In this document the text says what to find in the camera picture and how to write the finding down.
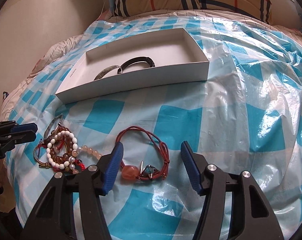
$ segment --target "white box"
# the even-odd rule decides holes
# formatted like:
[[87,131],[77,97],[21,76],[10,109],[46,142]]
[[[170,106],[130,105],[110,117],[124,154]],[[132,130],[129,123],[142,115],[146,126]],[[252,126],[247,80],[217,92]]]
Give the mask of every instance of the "white box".
[[[134,57],[150,57],[155,67],[136,63],[122,74],[112,70],[94,81],[106,67],[121,66]],[[121,91],[204,81],[208,71],[207,57],[185,29],[141,33],[84,53],[61,83],[56,96],[68,104]]]

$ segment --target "pink stone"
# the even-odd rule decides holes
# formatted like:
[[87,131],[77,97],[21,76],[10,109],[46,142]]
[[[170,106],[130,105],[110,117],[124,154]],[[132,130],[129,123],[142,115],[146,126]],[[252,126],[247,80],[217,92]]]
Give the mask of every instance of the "pink stone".
[[126,165],[123,167],[121,175],[124,179],[136,180],[140,171],[137,166]]

